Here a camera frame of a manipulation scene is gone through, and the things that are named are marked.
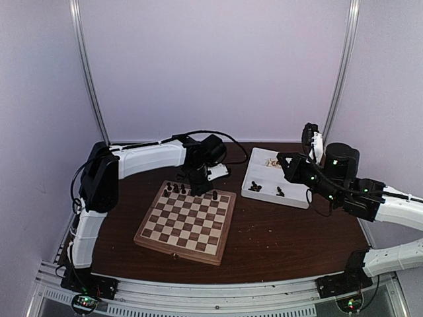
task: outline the black cable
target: black cable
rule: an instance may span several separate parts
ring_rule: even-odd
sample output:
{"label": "black cable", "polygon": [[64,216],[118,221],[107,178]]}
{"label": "black cable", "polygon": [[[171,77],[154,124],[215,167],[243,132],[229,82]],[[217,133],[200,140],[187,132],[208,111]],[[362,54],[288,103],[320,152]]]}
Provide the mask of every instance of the black cable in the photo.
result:
{"label": "black cable", "polygon": [[326,217],[326,218],[330,217],[330,216],[332,215],[332,206],[329,208],[329,214],[325,215],[324,213],[321,213],[319,210],[317,210],[317,209],[315,208],[315,206],[313,205],[313,203],[310,201],[310,199],[309,199],[309,195],[308,195],[308,193],[309,193],[309,192],[310,192],[310,194],[311,194],[311,197],[313,197],[313,192],[312,192],[310,189],[308,189],[308,190],[305,192],[305,198],[306,198],[306,200],[307,200],[307,203],[309,203],[309,206],[312,208],[312,210],[313,210],[315,213],[317,213],[317,214],[319,214],[320,216],[322,216],[322,217]]}
{"label": "black cable", "polygon": [[201,134],[201,133],[218,134],[218,135],[222,135],[224,137],[227,137],[232,142],[234,142],[234,144],[236,144],[236,146],[238,146],[244,152],[244,159],[243,160],[241,160],[239,162],[225,163],[225,165],[244,164],[246,161],[249,160],[249,154],[247,153],[247,151],[245,150],[245,148],[237,140],[235,140],[232,136],[230,136],[229,134],[226,134],[224,132],[212,131],[212,130],[196,130],[196,131],[191,131],[191,132],[188,132],[188,133],[184,133],[182,135],[193,135],[193,134]]}
{"label": "black cable", "polygon": [[380,276],[380,275],[378,275],[378,276],[377,276],[377,285],[376,285],[376,290],[375,290],[375,292],[374,292],[373,296],[370,298],[369,302],[368,302],[368,303],[367,303],[367,304],[366,304],[363,308],[360,308],[360,312],[361,312],[361,311],[363,311],[363,310],[365,310],[368,306],[370,306],[371,302],[373,302],[373,300],[375,299],[376,294],[377,294],[377,290],[379,289],[379,284],[380,284],[380,281],[381,281],[381,276]]}

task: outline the wooden chessboard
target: wooden chessboard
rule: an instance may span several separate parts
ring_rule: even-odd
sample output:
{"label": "wooden chessboard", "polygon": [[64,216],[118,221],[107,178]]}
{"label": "wooden chessboard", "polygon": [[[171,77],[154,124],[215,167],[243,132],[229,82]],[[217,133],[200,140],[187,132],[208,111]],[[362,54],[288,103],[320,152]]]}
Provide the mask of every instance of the wooden chessboard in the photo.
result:
{"label": "wooden chessboard", "polygon": [[192,197],[190,186],[186,193],[165,193],[167,183],[160,187],[146,214],[134,242],[140,246],[173,255],[174,257],[220,265],[231,226],[237,194],[216,190]]}

